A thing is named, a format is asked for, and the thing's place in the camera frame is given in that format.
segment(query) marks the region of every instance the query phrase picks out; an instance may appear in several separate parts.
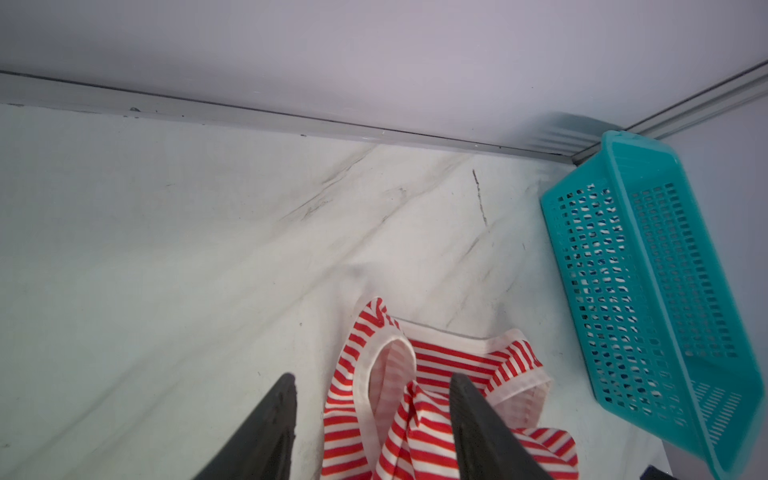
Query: red and white striped cloth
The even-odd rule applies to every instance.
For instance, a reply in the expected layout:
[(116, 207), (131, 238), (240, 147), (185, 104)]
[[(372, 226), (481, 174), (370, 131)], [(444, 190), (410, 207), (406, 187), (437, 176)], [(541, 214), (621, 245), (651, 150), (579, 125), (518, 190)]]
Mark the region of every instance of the red and white striped cloth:
[(395, 320), (381, 299), (360, 313), (333, 373), (321, 478), (458, 478), (454, 372), (470, 378), (552, 478), (578, 478), (573, 438), (535, 428), (551, 379), (519, 330), (457, 336)]

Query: basket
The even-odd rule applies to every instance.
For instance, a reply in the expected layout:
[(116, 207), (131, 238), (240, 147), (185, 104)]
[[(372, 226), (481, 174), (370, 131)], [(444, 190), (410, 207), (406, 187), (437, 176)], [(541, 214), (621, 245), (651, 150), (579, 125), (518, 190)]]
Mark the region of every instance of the basket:
[(736, 478), (763, 382), (677, 155), (609, 131), (541, 207), (598, 402)]

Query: white fabric trim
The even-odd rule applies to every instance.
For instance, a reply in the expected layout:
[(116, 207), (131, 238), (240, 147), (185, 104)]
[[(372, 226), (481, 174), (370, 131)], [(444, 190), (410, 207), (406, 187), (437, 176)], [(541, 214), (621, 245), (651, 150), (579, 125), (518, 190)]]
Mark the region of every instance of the white fabric trim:
[(478, 355), (493, 353), (507, 348), (509, 344), (515, 340), (528, 341), (528, 339), (525, 338), (525, 335), (523, 335), (523, 332), (519, 329), (510, 329), (499, 336), (479, 339), (471, 336), (459, 335), (458, 333), (449, 333), (432, 328), (431, 326), (420, 325), (400, 318), (397, 318), (397, 321), (400, 324), (400, 329), (409, 339), (444, 346), (445, 348), (458, 350), (459, 352), (464, 353), (474, 353)]
[(534, 387), (545, 386), (549, 390), (549, 384), (552, 379), (547, 375), (543, 368), (538, 367), (533, 370), (528, 370), (515, 378), (504, 382), (502, 386), (496, 387), (493, 392), (490, 392), (485, 400), (491, 405), (497, 405), (510, 397), (513, 397), (525, 390), (533, 389)]
[(357, 359), (357, 364), (355, 364), (355, 374), (352, 382), (352, 399), (357, 414), (358, 428), (360, 429), (362, 450), (366, 454), (371, 472), (376, 469), (376, 465), (379, 463), (382, 446), (379, 443), (379, 434), (376, 431), (376, 421), (373, 418), (371, 399), (368, 396), (368, 386), (371, 379), (371, 370), (376, 363), (376, 359), (379, 358), (379, 354), (384, 350), (384, 347), (392, 342), (401, 342), (406, 346), (407, 351), (411, 353), (413, 372), (415, 372), (416, 354), (411, 343), (397, 327), (384, 325), (381, 330), (377, 330), (368, 339), (366, 346), (361, 348), (360, 357)]

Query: striped fabric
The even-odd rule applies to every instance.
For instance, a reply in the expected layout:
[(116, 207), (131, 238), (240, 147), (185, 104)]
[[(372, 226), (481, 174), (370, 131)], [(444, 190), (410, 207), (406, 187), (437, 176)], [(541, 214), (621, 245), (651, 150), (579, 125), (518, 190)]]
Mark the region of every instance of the striped fabric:
[(469, 376), (552, 478), (578, 478), (573, 438), (537, 429), (551, 380), (519, 330), (470, 339), (393, 319), (381, 299), (360, 313), (326, 400), (321, 478), (458, 478), (451, 375)]

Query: white wall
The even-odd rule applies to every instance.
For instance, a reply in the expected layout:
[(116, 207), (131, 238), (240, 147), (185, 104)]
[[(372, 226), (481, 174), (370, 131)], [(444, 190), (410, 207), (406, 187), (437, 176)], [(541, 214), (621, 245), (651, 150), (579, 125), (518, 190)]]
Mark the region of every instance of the white wall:
[(768, 58), (765, 0), (4, 0), (0, 69), (520, 146)]
[[(752, 347), (768, 385), (768, 97), (682, 131), (664, 142), (680, 155)], [(768, 472), (768, 419), (742, 478)], [(680, 480), (711, 478), (705, 464), (667, 445)]]

